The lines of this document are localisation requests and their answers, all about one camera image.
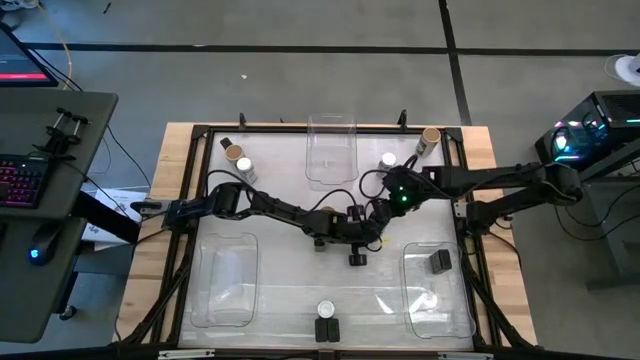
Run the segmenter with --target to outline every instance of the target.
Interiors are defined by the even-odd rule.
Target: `computer tower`
[[[535,143],[540,161],[584,170],[640,137],[640,90],[595,91]]]

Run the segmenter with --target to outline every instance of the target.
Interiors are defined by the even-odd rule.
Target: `monitor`
[[[58,86],[58,81],[0,22],[0,87],[24,86]]]

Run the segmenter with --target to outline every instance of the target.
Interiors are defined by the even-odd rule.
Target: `wooden table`
[[[179,197],[180,185],[185,170],[193,125],[194,123],[167,124],[162,148],[160,149],[156,173],[153,178],[153,186],[150,192],[151,198],[171,200]],[[237,123],[216,123],[215,125],[237,125]],[[306,124],[278,123],[252,125],[274,127],[294,125],[306,126]],[[397,127],[397,125],[369,126]],[[484,126],[468,126],[462,127],[462,133],[464,137],[468,167],[470,169],[495,167],[496,161],[493,154],[493,147],[491,146],[489,129]],[[198,174],[203,148],[204,146],[198,147],[196,161],[194,163],[194,174]],[[189,189],[189,198],[194,197],[196,185],[197,176],[193,176]],[[476,200],[491,201],[500,198],[502,196],[502,190],[475,191],[474,196]],[[151,219],[145,222],[140,233],[140,237],[157,231],[160,224],[160,218]],[[494,226],[491,231],[513,243],[511,231],[503,230],[497,226]],[[118,330],[123,337],[126,337],[133,331],[136,325],[147,314],[158,296],[160,284],[162,282],[165,260],[167,257],[169,237],[169,233],[166,232],[144,241],[136,248],[118,319]],[[500,306],[511,324],[520,332],[520,334],[526,340],[535,344],[536,336],[531,322],[529,304],[516,254],[512,249],[492,236],[484,236],[482,240],[487,260],[487,267],[489,270],[491,288],[496,303]],[[185,239],[181,241],[178,256],[176,257],[176,268],[182,259],[184,243]],[[168,336],[168,332],[171,327],[173,308],[175,304],[174,301],[175,295],[167,307],[161,337],[163,341]],[[489,327],[484,306],[477,296],[475,301],[476,304],[478,304],[480,329],[484,339],[489,342]]]

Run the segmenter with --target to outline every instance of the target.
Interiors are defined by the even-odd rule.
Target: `computer mouse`
[[[36,230],[27,254],[33,265],[45,265],[53,258],[60,230],[62,222],[59,221],[46,223]]]

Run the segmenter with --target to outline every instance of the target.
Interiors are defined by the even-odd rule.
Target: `white bottle cap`
[[[320,315],[321,318],[328,319],[332,317],[335,312],[336,307],[329,300],[322,300],[320,304],[318,304],[318,315]]]
[[[249,158],[240,158],[240,160],[236,162],[236,167],[240,171],[248,171],[251,169],[251,160],[249,160]]]
[[[382,163],[387,166],[394,166],[396,164],[396,156],[392,153],[384,153],[382,155]]]

